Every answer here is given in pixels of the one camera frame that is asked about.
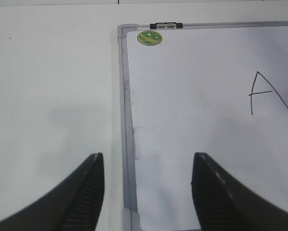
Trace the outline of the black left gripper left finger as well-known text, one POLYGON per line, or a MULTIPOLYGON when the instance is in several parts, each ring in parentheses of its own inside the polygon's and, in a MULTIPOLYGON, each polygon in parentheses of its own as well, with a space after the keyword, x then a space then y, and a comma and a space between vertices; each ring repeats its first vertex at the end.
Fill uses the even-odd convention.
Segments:
POLYGON ((94 231, 103 199, 103 155, 91 154, 46 195, 0 221, 0 231, 94 231))

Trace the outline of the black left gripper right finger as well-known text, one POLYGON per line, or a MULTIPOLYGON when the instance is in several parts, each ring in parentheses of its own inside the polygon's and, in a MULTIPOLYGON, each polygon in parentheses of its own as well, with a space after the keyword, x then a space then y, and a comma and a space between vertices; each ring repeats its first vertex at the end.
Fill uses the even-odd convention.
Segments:
POLYGON ((192 199, 203 231, 288 231, 288 212, 263 199, 206 153, 195 153, 192 199))

